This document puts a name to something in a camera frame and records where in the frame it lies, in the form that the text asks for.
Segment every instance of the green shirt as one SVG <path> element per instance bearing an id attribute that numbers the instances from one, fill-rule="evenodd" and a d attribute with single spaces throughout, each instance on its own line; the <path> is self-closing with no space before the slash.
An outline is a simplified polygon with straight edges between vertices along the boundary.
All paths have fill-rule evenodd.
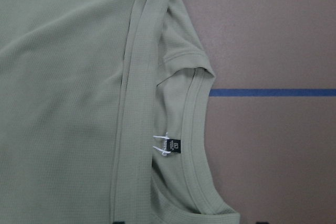
<path id="1" fill-rule="evenodd" d="M 182 0 L 0 0 L 0 223 L 238 224 L 214 80 Z"/>

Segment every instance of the garment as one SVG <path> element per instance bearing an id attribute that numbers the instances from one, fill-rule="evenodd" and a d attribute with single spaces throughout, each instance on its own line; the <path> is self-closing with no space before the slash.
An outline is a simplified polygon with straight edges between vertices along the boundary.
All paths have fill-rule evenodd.
<path id="1" fill-rule="evenodd" d="M 239 223 L 182 0 L 0 0 L 0 29 L 0 223 Z"/>

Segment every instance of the blue tape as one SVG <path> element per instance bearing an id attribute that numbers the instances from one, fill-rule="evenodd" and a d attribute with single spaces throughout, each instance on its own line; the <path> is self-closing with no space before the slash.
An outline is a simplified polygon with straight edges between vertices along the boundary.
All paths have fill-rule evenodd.
<path id="1" fill-rule="evenodd" d="M 210 97 L 334 97 L 336 89 L 211 89 Z"/>

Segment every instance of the brown surface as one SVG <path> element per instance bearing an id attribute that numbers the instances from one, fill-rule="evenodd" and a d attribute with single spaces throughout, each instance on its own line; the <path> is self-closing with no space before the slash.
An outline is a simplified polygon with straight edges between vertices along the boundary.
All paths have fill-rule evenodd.
<path id="1" fill-rule="evenodd" d="M 336 88 L 336 0 L 183 0 L 213 88 Z M 210 97 L 205 147 L 241 224 L 336 223 L 336 97 Z"/>

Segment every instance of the blue stripe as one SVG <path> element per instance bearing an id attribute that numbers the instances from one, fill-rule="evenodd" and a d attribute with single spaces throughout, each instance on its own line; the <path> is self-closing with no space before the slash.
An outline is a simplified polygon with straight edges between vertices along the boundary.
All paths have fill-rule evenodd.
<path id="1" fill-rule="evenodd" d="M 334 97 L 336 89 L 211 89 L 210 97 Z"/>

